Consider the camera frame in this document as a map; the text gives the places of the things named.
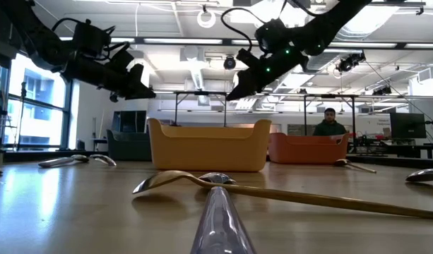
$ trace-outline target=plastic bin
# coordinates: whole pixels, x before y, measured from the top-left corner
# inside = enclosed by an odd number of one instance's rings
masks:
[[[345,159],[349,134],[333,136],[291,136],[270,134],[270,160],[281,164],[332,164]]]
[[[148,119],[152,161],[158,169],[260,171],[265,166],[271,121],[253,128],[165,126]]]

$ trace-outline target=person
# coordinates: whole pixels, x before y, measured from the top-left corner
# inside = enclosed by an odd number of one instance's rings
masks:
[[[314,135],[342,135],[345,134],[345,127],[336,121],[336,111],[327,108],[324,111],[324,120],[316,126]]]

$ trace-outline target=computer monitor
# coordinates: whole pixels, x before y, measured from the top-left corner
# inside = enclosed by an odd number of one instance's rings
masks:
[[[427,138],[423,114],[391,113],[392,138]]]

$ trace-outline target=ceiling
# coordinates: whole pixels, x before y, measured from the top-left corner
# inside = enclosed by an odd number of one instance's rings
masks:
[[[216,23],[211,28],[202,28],[196,17],[201,10],[200,6],[183,6],[180,4],[109,4],[103,1],[72,1],[72,0],[36,0],[35,12],[40,20],[52,27],[59,18],[75,18],[85,20],[89,18],[93,25],[108,28],[116,25],[113,37],[135,37],[137,28],[139,37],[217,37],[236,38],[239,35],[228,30],[220,22],[220,15],[216,15]],[[209,9],[220,13],[231,6],[231,1],[221,2],[220,7]],[[402,8],[370,34],[366,40],[381,42],[433,42],[433,5],[426,8],[421,16],[415,15],[418,8]],[[64,23],[59,26],[57,33],[60,36],[71,36],[73,23]],[[237,29],[253,37],[256,27],[254,24],[232,24]],[[182,46],[155,46],[137,45],[134,50],[140,50],[148,57],[155,73],[152,73],[150,82],[155,89],[169,89],[185,84],[191,79],[191,72],[183,69],[180,62],[180,49]],[[208,67],[202,70],[204,80],[232,80],[236,71],[223,69],[223,60],[226,55],[236,55],[239,47],[203,47],[206,59],[210,59]],[[359,93],[368,85],[375,84],[382,78],[391,78],[392,85],[401,92],[407,91],[408,78],[415,72],[425,69],[425,64],[433,64],[433,51],[406,51],[406,50],[365,50],[367,61],[381,75],[379,77],[370,66],[361,64],[353,72],[346,73],[342,78],[333,74],[337,61],[329,64],[310,81],[313,85],[307,92],[326,93],[340,92]]]

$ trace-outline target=security camera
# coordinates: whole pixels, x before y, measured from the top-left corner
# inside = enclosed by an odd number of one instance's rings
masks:
[[[233,58],[233,56],[227,56],[224,61],[224,69],[226,70],[233,70],[235,66],[237,65],[237,62]]]

